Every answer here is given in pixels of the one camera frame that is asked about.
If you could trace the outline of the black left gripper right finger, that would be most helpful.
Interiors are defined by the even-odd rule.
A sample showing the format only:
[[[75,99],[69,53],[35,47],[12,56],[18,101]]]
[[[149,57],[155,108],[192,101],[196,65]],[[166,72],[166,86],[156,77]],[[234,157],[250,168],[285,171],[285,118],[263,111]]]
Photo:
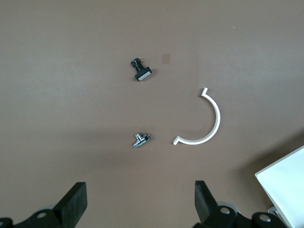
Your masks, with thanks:
[[[257,212],[246,218],[232,207],[219,205],[208,189],[205,181],[195,181],[195,208],[200,222],[195,228],[285,228],[277,216]]]

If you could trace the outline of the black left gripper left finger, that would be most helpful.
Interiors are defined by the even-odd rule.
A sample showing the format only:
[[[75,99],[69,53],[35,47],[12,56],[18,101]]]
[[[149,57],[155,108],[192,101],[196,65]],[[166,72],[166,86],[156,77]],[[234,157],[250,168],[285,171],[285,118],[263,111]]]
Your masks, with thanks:
[[[2,228],[74,228],[87,208],[85,182],[77,182],[52,209],[35,212],[21,223],[1,218]]]

